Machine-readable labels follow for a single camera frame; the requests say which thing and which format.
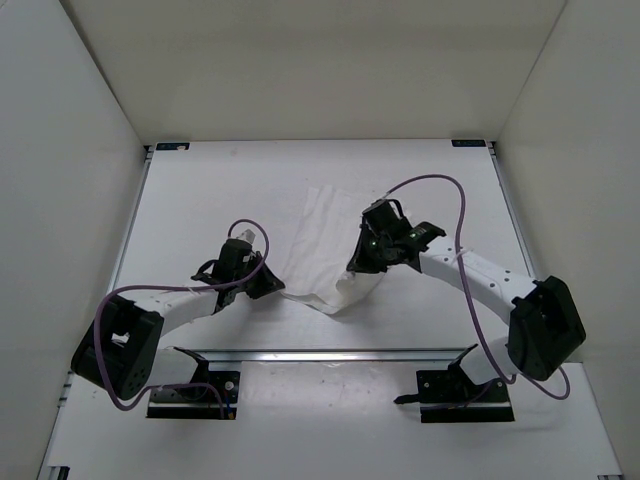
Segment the white pleated skirt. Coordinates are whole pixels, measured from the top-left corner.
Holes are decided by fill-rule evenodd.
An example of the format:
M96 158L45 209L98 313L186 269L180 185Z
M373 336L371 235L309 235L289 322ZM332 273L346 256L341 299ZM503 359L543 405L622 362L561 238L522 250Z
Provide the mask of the white pleated skirt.
M372 204L331 185L310 187L283 270L284 296L325 315L364 300L385 275L346 270L360 233L361 212Z

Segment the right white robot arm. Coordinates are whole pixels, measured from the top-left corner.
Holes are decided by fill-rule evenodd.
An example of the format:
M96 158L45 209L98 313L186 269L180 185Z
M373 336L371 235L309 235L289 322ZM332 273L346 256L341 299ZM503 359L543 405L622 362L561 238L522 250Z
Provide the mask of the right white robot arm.
M412 225L395 199L378 200L362 213L360 234L347 269L358 275L407 265L463 292L508 327L505 336L482 340L450 366L449 391L471 400L501 376L548 380L586 339L567 284L550 276L537 280L465 252L454 238L429 222Z

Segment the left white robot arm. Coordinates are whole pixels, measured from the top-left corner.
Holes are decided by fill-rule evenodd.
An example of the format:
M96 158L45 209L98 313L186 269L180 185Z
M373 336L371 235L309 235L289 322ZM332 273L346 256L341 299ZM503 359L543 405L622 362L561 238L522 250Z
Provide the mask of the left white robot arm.
M162 336L221 312L238 294L260 299L285 288L260 252L243 238L227 240L219 257L206 261L181 288L155 290L137 300L123 291L106 301L71 360L71 371L111 393L137 402L146 388L176 386L188 398L208 389L207 361L184 347L158 347Z

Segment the right blue corner label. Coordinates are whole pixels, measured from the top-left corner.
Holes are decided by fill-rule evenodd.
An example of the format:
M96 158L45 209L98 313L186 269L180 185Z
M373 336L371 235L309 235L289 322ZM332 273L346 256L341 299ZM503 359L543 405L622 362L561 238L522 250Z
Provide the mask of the right blue corner label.
M454 148L485 148L486 142L482 139L452 139Z

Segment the blue corner label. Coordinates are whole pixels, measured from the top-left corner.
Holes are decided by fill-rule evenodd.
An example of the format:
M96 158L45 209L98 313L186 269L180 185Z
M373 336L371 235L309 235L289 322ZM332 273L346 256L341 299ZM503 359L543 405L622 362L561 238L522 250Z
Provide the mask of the blue corner label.
M454 148L485 148L486 142L482 139L452 139Z
M186 151L189 148L189 142L159 142L155 146L156 151Z

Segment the left blue corner label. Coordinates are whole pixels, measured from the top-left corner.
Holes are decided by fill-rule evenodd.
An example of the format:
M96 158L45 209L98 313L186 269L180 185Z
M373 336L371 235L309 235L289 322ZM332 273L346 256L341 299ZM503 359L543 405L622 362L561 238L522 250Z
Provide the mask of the left blue corner label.
M155 146L156 151L186 151L189 148L189 142L159 142Z

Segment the aluminium table front rail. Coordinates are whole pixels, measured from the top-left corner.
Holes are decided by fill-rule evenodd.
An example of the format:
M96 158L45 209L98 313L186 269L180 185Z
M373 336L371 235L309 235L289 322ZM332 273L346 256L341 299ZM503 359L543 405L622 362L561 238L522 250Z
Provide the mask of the aluminium table front rail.
M450 362L462 349L197 350L212 362Z

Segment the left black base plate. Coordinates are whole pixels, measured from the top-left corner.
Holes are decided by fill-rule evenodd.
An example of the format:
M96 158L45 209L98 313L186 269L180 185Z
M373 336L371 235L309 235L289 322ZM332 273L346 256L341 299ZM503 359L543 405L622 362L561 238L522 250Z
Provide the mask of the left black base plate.
M148 419L224 420L238 415L241 371L233 364L216 366L208 372L209 384L221 401L206 387L153 390L146 410Z

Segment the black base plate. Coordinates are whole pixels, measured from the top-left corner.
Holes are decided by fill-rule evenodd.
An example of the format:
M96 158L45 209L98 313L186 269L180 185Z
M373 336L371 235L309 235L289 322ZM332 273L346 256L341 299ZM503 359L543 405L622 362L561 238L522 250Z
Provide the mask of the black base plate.
M450 370L418 370L416 383L416 393L400 395L394 403L399 406L418 404L423 424L515 420L509 392L502 380L475 385Z
M209 384L221 401L206 387L153 390L146 410L148 419L224 420L238 415L241 371L233 364L216 366L208 372Z

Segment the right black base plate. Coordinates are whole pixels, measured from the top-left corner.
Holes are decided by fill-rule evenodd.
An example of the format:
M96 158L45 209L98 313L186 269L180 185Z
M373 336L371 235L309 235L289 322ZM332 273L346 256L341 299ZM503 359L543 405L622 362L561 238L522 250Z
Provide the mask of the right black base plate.
M394 403L399 406L418 404L423 424L515 420L509 392L502 380L475 385L450 370L418 370L416 383L416 393L400 395Z

